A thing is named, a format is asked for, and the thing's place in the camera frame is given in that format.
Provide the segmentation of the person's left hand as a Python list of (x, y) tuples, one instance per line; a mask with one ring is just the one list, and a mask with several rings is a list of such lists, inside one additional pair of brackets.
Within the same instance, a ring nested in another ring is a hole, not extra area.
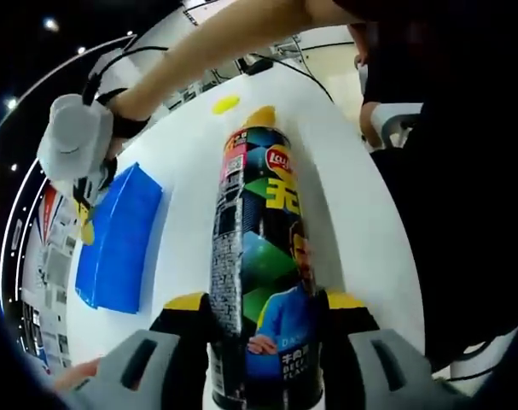
[(98, 357), (94, 360), (86, 361), (66, 369), (66, 371), (55, 380), (53, 388), (55, 390), (69, 390), (87, 378), (94, 377), (97, 373), (100, 361), (101, 357)]

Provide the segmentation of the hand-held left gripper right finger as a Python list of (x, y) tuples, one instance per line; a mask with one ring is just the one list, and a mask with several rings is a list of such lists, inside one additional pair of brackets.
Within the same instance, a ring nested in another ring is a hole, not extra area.
[(458, 409), (459, 394), (433, 378), (428, 359), (363, 302), (322, 292), (322, 370), (327, 409)]

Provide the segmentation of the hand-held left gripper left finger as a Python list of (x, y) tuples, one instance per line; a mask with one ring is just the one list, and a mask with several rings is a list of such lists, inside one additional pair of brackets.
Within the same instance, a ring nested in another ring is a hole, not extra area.
[(70, 408), (202, 409), (211, 336), (207, 293), (172, 299), (70, 389)]

